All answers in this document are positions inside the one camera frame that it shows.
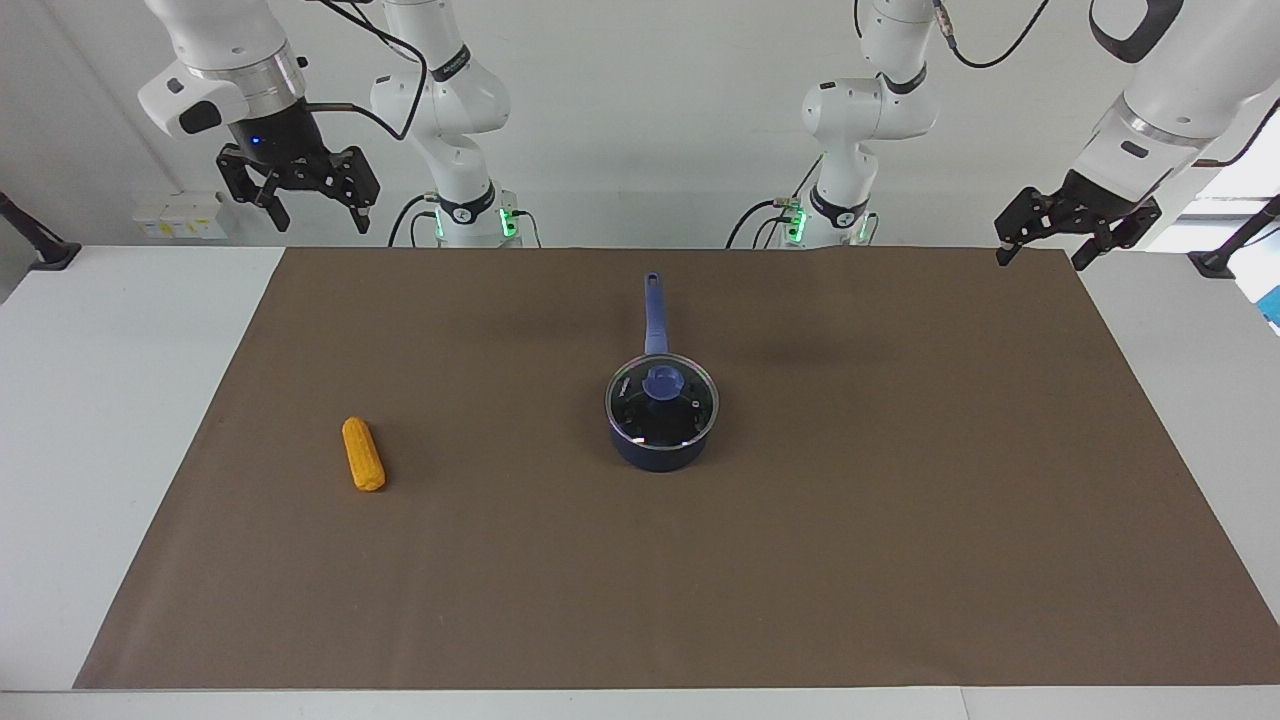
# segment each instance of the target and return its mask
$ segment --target saucepan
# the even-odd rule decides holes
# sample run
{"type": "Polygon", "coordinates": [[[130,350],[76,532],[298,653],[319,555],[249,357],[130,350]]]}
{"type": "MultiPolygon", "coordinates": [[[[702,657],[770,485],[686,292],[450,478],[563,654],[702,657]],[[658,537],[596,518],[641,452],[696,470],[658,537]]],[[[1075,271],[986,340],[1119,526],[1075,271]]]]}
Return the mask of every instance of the saucepan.
{"type": "Polygon", "coordinates": [[[668,350],[660,274],[645,275],[644,293],[644,355],[613,375],[604,410],[622,457],[636,468],[668,473],[701,455],[719,413],[719,392],[701,365],[668,350]]]}

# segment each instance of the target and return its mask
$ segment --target corn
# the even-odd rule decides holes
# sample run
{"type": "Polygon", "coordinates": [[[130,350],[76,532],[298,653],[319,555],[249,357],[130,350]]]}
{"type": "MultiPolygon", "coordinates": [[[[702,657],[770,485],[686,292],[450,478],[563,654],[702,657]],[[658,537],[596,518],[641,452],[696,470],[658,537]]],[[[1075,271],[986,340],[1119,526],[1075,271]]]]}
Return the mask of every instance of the corn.
{"type": "Polygon", "coordinates": [[[387,484],[387,471],[374,447],[374,436],[369,424],[360,418],[347,418],[342,424],[342,441],[347,446],[347,462],[351,465],[351,479],[362,492],[374,492],[387,484]]]}

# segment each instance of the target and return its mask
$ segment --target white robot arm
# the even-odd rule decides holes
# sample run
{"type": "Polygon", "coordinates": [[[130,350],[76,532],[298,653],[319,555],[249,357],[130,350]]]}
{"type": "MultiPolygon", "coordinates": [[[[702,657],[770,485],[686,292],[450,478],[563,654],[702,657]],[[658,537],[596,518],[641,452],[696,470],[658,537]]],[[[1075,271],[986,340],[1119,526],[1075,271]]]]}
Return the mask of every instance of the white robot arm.
{"type": "MultiPolygon", "coordinates": [[[[426,159],[435,181],[438,241],[447,247],[520,246],[512,220],[515,195],[489,177],[480,147],[466,137],[507,124],[507,88],[472,59],[451,0],[384,0],[384,8],[392,33],[422,51],[431,74],[408,140],[426,159]]],[[[378,78],[371,94],[374,110],[390,122],[403,122],[416,86],[417,73],[378,78]]]]}
{"type": "Polygon", "coordinates": [[[1091,5],[1089,19],[1098,42],[1137,72],[1062,187],[1052,195],[1028,187],[996,220],[1001,265],[1057,233],[1092,236],[1073,258],[1079,270],[1133,247],[1161,215],[1156,190],[1280,79],[1275,0],[1111,0],[1091,5]]]}
{"type": "Polygon", "coordinates": [[[305,97],[305,63],[264,0],[146,0],[164,23],[178,59],[146,83],[138,100],[173,136],[228,126],[234,143],[218,168],[237,202],[265,209],[276,229],[289,217],[278,190],[320,192],[369,229],[379,184],[358,147],[330,152],[305,97]],[[259,186],[248,174],[262,176],[259,186]]]}
{"type": "Polygon", "coordinates": [[[879,74],[824,82],[805,97],[805,127],[822,143],[824,158],[818,182],[804,199],[803,232],[788,234],[782,247],[847,245],[878,169],[876,155],[863,143],[919,137],[938,118],[924,61],[936,19],[932,1],[874,0],[867,14],[863,55],[879,74]]]}

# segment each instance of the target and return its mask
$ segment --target blue handle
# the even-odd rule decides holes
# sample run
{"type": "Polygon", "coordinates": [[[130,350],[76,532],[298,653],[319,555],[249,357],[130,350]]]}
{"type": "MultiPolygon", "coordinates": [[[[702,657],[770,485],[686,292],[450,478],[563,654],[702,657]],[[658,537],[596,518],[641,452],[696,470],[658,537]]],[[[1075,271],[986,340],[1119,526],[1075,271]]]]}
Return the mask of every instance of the blue handle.
{"type": "Polygon", "coordinates": [[[644,278],[644,354],[667,352],[667,304],[662,299],[662,275],[658,273],[644,278]]]}

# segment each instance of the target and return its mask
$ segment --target white table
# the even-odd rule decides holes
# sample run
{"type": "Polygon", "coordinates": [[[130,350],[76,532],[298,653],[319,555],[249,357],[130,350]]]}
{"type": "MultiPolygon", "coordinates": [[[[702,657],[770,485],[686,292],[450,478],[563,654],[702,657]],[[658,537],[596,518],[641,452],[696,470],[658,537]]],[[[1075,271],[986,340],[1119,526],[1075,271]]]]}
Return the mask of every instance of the white table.
{"type": "MultiPolygon", "coordinates": [[[[1280,687],[69,692],[280,255],[88,247],[0,306],[0,717],[1280,717],[1280,687]]],[[[1181,256],[1083,279],[1276,612],[1280,338],[1181,256]]]]}

